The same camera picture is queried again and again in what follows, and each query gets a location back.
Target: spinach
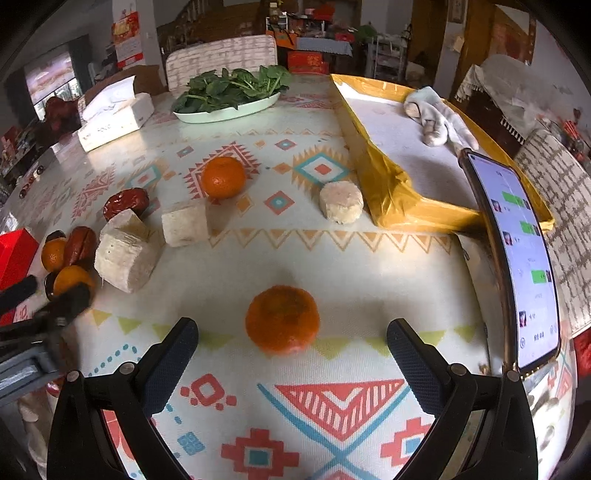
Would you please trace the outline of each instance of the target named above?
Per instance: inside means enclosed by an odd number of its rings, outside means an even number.
[[[177,113],[214,112],[223,108],[238,108],[244,103],[268,98],[288,89],[291,74],[279,65],[259,68],[258,76],[245,69],[234,69],[230,74],[222,69],[203,72],[189,80],[189,91],[182,93],[171,109]]]

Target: mandarin orange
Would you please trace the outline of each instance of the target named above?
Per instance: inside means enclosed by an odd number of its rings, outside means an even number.
[[[65,238],[49,240],[41,250],[41,263],[48,272],[56,272],[64,266]]]
[[[235,197],[245,183],[244,167],[233,157],[214,158],[206,163],[201,173],[203,191],[214,199]]]
[[[287,355],[305,350],[319,328],[316,302],[301,288],[271,287],[252,300],[246,313],[246,333],[268,354]]]
[[[85,283],[90,287],[90,294],[92,295],[94,293],[95,282],[84,268],[78,265],[64,267],[57,274],[56,280],[53,283],[53,294],[58,297],[79,283]]]

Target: red date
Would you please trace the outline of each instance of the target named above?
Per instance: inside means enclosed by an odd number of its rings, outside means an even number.
[[[103,215],[108,222],[118,213],[131,208],[137,216],[140,216],[149,204],[148,192],[144,189],[121,190],[106,201]]]
[[[89,269],[95,259],[96,234],[87,226],[72,230],[64,247],[64,265],[80,265]]]

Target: wooden staircase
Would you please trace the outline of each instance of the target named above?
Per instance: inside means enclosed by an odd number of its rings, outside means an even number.
[[[297,0],[286,0],[281,7],[297,11]],[[171,53],[198,41],[263,34],[268,11],[269,0],[228,7],[223,0],[191,0],[174,21],[157,28],[158,42]]]

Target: dining table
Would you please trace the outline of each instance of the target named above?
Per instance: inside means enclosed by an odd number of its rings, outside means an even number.
[[[392,319],[405,318],[448,363],[490,372],[482,314],[456,235],[384,230],[367,210],[348,225],[323,216],[322,185],[356,182],[331,83],[329,76],[296,75],[271,108],[211,124],[183,123],[170,112],[170,93],[154,97],[154,114],[136,132],[88,153],[76,134],[56,144],[55,161],[26,197],[14,192],[2,209],[0,232],[27,228],[43,244],[50,232],[68,235],[79,225],[98,235],[110,196],[134,187],[148,192],[142,220],[161,247],[150,280],[128,294],[94,273],[91,308],[68,338],[80,372],[95,377],[138,362],[179,318],[197,322],[199,345],[152,418],[194,479],[395,478],[435,418],[422,411],[390,354]],[[211,200],[200,174],[222,156],[241,162],[246,185],[232,199]],[[190,199],[206,202],[209,239],[172,248],[162,212]],[[40,251],[29,273],[43,285]],[[319,334],[298,354],[263,353],[246,334],[250,302],[275,285],[302,288],[316,301]],[[46,302],[41,286],[15,321]],[[566,340],[556,360],[525,380],[534,420],[540,413],[534,424],[542,480],[566,444],[575,387]],[[557,409],[554,423],[541,417],[549,408]],[[481,417],[470,417],[442,478],[462,467]],[[106,412],[105,419],[129,476],[143,478],[116,416]]]

